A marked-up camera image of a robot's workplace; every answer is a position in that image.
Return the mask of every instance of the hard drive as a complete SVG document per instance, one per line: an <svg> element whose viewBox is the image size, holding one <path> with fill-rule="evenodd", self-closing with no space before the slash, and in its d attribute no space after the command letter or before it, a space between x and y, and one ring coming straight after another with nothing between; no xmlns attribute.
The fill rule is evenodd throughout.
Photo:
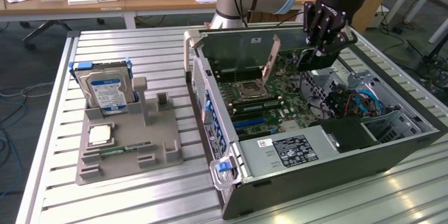
<svg viewBox="0 0 448 224"><path fill-rule="evenodd" d="M70 72L80 85L88 108L102 108L104 115L128 110L127 104L136 102L132 90L131 61L70 63Z"/></svg>

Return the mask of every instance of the blue hard drive label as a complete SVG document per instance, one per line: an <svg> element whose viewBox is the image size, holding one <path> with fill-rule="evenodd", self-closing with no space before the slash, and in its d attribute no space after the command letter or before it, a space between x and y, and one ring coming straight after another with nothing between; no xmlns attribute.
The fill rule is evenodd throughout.
<svg viewBox="0 0 448 224"><path fill-rule="evenodd" d="M92 81L91 84L98 104L103 110L115 111L127 106L127 99L120 91L120 79Z"/></svg>

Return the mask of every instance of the green ram module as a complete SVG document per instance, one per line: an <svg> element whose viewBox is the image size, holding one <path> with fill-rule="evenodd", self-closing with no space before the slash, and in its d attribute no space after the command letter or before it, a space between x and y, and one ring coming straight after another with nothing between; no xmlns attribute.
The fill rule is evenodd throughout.
<svg viewBox="0 0 448 224"><path fill-rule="evenodd" d="M126 152L132 152L132 151L138 150L139 146L143 146L143 145L147 145L147 144L151 144L151 141L138 143L138 144L131 144L131 145L127 145L127 146L116 146L116 147L106 148L106 149L102 149L102 150L98 150L98 151L86 152L84 156L95 155L95 154L100 154L102 156L108 156L108 155L122 154L122 153L126 153Z"/></svg>

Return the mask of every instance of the blue pcie slot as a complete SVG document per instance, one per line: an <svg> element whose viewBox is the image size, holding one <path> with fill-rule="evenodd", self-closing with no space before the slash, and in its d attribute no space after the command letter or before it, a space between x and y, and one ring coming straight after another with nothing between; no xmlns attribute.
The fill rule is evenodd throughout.
<svg viewBox="0 0 448 224"><path fill-rule="evenodd" d="M242 127L258 125L258 124L262 124L262 123L266 123L264 118L259 118L259 119L244 121L244 122L236 122L236 123L234 123L234 127L235 128L242 128Z"/></svg>

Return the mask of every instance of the aluminum slotted table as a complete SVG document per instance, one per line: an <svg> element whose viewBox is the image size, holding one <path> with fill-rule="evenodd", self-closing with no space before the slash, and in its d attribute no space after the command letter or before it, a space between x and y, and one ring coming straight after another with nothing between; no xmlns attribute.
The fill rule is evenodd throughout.
<svg viewBox="0 0 448 224"><path fill-rule="evenodd" d="M18 223L411 223L448 220L448 140L444 137L386 173L224 221L200 142L183 70L184 31L195 27L87 31L67 39ZM375 47L360 50L448 125L448 110ZM148 79L147 97L174 98L186 162L84 186L75 182L86 99L70 61L130 57ZM342 58L366 69L351 51Z"/></svg>

